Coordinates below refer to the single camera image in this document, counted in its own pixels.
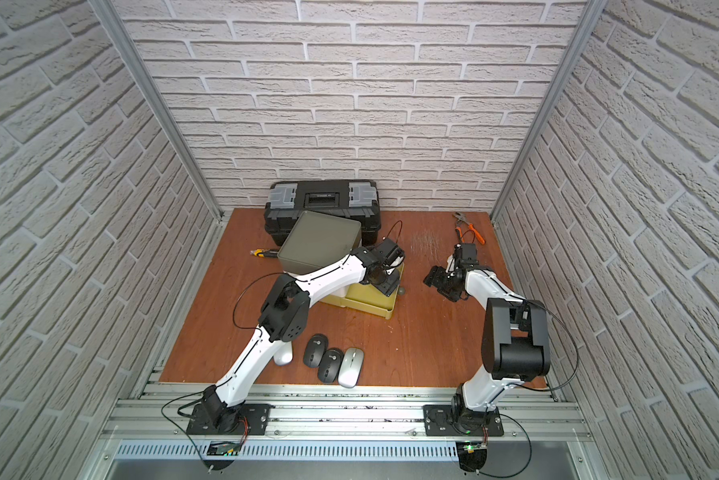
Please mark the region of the grey three-drawer storage box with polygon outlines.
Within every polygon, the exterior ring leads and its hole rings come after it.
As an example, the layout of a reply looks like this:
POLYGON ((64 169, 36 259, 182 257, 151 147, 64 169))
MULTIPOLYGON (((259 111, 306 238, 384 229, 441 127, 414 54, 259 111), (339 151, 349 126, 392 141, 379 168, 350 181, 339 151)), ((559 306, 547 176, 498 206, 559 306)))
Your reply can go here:
MULTIPOLYGON (((293 230, 279 247, 277 259, 282 270, 292 275, 313 274, 345 257, 355 249, 364 249, 372 258, 379 258, 385 269, 400 267, 403 273, 405 252, 389 238, 379 244, 361 243, 361 224, 358 221, 305 211, 297 219, 293 230)), ((370 283, 355 283, 323 298, 323 302, 391 319, 399 288, 391 296, 384 296, 370 283)))

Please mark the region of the black computer mouse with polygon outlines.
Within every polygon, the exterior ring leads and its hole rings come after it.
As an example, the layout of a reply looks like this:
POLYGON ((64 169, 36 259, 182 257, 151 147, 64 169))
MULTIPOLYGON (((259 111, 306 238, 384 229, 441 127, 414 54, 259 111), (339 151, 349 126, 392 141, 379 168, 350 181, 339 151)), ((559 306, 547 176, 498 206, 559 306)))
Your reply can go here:
POLYGON ((333 384, 337 380, 343 360, 343 351, 338 348, 327 349, 317 368, 317 378, 323 384, 333 384))
POLYGON ((317 368, 328 349, 328 338, 321 333, 314 334, 305 345, 303 363, 308 368, 317 368))

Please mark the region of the silver computer mouse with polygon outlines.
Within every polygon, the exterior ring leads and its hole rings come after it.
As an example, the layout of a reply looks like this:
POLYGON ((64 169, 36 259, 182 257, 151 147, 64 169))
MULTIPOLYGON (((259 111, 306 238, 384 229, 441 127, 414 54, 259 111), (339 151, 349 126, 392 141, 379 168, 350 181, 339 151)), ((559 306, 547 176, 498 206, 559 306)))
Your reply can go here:
POLYGON ((293 349, 290 342, 285 342, 273 355, 273 361, 277 366, 285 366, 293 360, 293 349))
POLYGON ((356 386, 361 370, 365 363, 365 352, 359 348, 348 348, 343 354, 339 368, 337 382, 341 387, 353 388, 356 386))

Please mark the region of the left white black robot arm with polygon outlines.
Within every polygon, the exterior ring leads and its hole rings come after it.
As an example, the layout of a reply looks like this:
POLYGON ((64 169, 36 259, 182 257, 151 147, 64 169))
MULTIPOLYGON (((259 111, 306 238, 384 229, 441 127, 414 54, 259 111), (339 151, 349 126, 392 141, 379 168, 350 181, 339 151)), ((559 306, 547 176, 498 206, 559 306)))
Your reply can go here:
POLYGON ((353 284, 371 285, 384 296, 399 287, 397 271, 405 252, 389 238, 373 247, 357 247, 333 264, 303 275, 281 273, 260 310, 257 326, 233 366, 203 390, 200 405, 218 429, 235 426, 240 406, 268 362, 303 334, 309 309, 353 284))

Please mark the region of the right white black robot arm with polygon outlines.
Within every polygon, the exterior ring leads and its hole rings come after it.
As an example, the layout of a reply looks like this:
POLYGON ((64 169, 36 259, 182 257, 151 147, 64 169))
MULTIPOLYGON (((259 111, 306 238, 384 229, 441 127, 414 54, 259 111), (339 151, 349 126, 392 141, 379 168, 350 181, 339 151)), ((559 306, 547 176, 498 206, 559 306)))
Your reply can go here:
POLYGON ((497 410, 501 396, 551 370, 549 312, 541 303, 511 290, 479 264, 477 246, 457 243, 447 266, 431 268, 423 283, 447 300, 475 298, 485 310, 481 367, 453 396, 457 419, 497 410))

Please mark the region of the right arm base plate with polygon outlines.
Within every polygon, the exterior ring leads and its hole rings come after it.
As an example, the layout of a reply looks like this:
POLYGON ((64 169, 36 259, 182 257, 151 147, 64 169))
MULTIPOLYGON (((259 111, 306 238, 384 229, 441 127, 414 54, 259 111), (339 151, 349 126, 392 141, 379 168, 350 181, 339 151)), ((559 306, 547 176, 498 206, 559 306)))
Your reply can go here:
POLYGON ((476 412, 453 406, 431 404, 423 406, 423 426, 429 437, 467 436, 503 437, 503 420, 499 410, 476 412))

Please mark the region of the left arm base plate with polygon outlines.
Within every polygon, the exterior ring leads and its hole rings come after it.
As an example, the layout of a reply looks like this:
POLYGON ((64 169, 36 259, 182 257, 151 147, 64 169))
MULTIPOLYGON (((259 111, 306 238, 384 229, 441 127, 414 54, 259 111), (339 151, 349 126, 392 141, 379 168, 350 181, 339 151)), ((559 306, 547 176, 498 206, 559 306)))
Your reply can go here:
POLYGON ((211 414, 205 406, 193 407, 186 431, 189 435, 241 435, 265 434, 273 406, 249 404, 225 408, 219 415, 211 414))

